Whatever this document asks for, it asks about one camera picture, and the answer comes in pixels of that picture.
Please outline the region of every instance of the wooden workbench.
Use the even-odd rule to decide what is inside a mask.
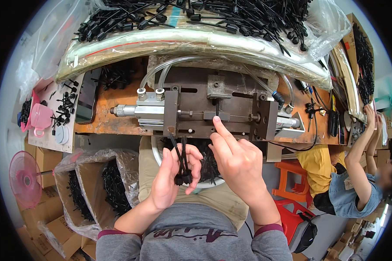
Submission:
[[[94,121],[90,124],[78,124],[74,126],[74,131],[76,133],[108,133],[108,134],[130,134],[130,135],[152,135],[152,131],[145,131],[142,129],[138,120],[135,117],[115,117],[115,115],[110,114],[110,108],[118,104],[135,105],[137,101],[137,89],[139,88],[141,79],[144,75],[144,70],[142,66],[139,65],[141,59],[136,59],[136,65],[139,69],[137,73],[133,76],[132,83],[126,87],[124,90],[113,90],[109,89],[103,91],[102,86],[99,86],[98,100],[96,104],[96,112]],[[324,102],[329,101],[329,93],[317,89],[321,98]],[[279,76],[279,86],[277,88],[285,101],[290,100],[289,91],[286,87],[285,82]],[[313,143],[315,138],[315,122],[311,122],[310,132],[308,129],[308,114],[305,112],[305,104],[311,101],[311,98],[304,95],[301,91],[295,88],[295,108],[293,114],[299,112],[302,117],[303,123],[305,125],[305,133],[301,136],[292,138],[276,138],[276,142],[291,142],[291,143]],[[331,137],[327,133],[328,115],[320,115],[316,113],[317,123],[318,123],[318,144],[339,144],[338,137]]]

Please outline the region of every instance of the denim jacket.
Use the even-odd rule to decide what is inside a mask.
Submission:
[[[375,178],[366,173],[367,179],[372,186],[372,193],[365,208],[358,211],[356,207],[357,193],[354,188],[346,190],[344,180],[348,177],[347,171],[341,175],[331,173],[331,183],[329,185],[329,199],[334,206],[335,215],[345,218],[362,218],[371,214],[382,200],[382,190],[376,186]]]

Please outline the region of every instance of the gray shirt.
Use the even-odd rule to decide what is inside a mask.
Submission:
[[[260,228],[251,242],[238,237],[228,217],[195,203],[164,210],[142,236],[114,230],[99,233],[96,260],[290,261],[280,225]]]

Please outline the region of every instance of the hand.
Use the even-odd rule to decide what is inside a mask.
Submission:
[[[181,152],[181,143],[178,143],[177,147]],[[151,193],[148,197],[157,210],[164,210],[171,206],[176,199],[180,187],[174,183],[174,177],[177,175],[180,166],[176,149],[170,151],[169,149],[164,148],[162,154],[163,158],[160,170],[152,182]],[[200,180],[200,170],[202,168],[200,160],[203,159],[203,156],[195,146],[187,144],[186,158],[188,167],[192,170],[191,173],[193,176],[192,183],[186,189],[186,194],[189,195],[196,188],[196,185]]]
[[[373,132],[375,129],[375,111],[367,104],[365,106],[365,113],[367,116],[367,128],[371,129]]]
[[[218,170],[227,185],[248,206],[267,192],[261,176],[263,156],[260,149],[245,139],[237,141],[222,124],[220,118],[213,119],[217,132],[211,134]]]

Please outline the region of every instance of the pink basket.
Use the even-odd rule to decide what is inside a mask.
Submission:
[[[25,132],[26,130],[33,128],[32,125],[30,124],[30,116],[32,114],[33,106],[39,102],[40,101],[38,95],[36,94],[35,91],[32,91],[32,103],[30,104],[30,112],[29,112],[29,117],[27,118],[27,123],[26,125],[23,122],[20,123],[20,129],[22,130],[22,132]]]

